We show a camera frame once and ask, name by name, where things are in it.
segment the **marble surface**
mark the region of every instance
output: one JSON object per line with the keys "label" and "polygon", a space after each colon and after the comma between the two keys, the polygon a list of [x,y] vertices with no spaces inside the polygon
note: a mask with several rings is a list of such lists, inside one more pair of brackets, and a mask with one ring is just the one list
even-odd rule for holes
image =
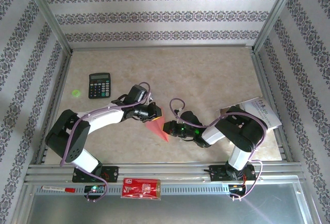
{"label": "marble surface", "polygon": [[[98,72],[111,74],[109,99],[88,98],[89,74]],[[103,107],[142,81],[150,83],[166,121],[174,119],[169,109],[173,97],[182,98],[185,110],[193,111],[206,125],[217,117],[220,108],[261,96],[247,47],[79,51],[72,56],[58,115],[66,109],[81,112]],[[79,97],[71,95],[74,89],[81,91]],[[133,119],[92,132],[85,145],[103,163],[226,161],[233,147],[227,139],[207,149],[177,137],[170,137],[167,143]],[[281,160],[272,131],[254,158]],[[59,162],[60,157],[48,150],[45,163]]]}

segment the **table surface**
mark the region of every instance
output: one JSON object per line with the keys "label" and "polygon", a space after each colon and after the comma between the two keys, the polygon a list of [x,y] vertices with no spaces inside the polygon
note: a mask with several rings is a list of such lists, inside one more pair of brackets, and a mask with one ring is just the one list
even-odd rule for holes
{"label": "table surface", "polygon": [[[89,99],[89,74],[99,72],[111,74],[111,97]],[[84,112],[106,106],[142,81],[150,83],[153,98],[162,107],[166,122],[174,119],[169,109],[173,97],[182,98],[186,102],[185,110],[191,110],[206,125],[217,117],[220,108],[261,96],[247,47],[76,51],[57,116],[66,109]],[[79,97],[71,95],[74,89],[80,90]],[[180,107],[180,103],[174,103],[174,107]],[[226,161],[233,147],[227,139],[207,149],[177,137],[170,137],[167,143],[133,119],[92,132],[85,144],[102,163]],[[254,159],[281,160],[272,131]],[[49,149],[45,163],[59,162],[60,157]]]}

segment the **marker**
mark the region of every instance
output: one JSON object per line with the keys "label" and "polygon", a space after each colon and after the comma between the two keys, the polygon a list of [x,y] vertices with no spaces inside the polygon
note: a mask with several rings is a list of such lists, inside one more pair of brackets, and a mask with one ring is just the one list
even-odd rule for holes
{"label": "marker", "polygon": [[75,188],[65,188],[65,187],[47,186],[47,185],[43,185],[41,188],[44,189],[45,191],[56,191],[56,192],[75,193],[76,191]]}

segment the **calculator display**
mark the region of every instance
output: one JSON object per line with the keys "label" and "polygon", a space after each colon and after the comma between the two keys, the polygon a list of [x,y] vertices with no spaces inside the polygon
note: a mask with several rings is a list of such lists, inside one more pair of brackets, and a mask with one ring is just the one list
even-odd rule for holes
{"label": "calculator display", "polygon": [[108,75],[91,76],[91,80],[97,80],[97,79],[103,79],[103,78],[108,78]]}

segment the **calculator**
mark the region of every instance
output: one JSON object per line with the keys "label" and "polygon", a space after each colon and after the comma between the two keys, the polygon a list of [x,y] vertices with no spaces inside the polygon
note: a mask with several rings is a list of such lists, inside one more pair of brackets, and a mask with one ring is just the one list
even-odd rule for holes
{"label": "calculator", "polygon": [[110,73],[95,73],[89,75],[88,98],[109,98],[111,93],[110,84]]}

